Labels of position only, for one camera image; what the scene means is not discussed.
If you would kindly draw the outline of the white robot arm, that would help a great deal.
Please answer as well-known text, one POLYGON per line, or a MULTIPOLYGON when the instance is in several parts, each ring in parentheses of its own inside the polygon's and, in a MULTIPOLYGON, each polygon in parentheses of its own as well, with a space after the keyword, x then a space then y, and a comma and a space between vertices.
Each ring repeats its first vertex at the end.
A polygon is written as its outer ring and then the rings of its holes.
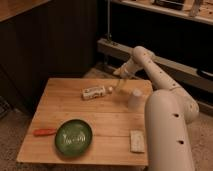
POLYGON ((153 57, 150 50, 136 46, 129 60, 114 71, 131 78, 144 69, 154 85, 145 102, 148 171, 195 171, 187 124, 199 116, 198 103, 153 57))

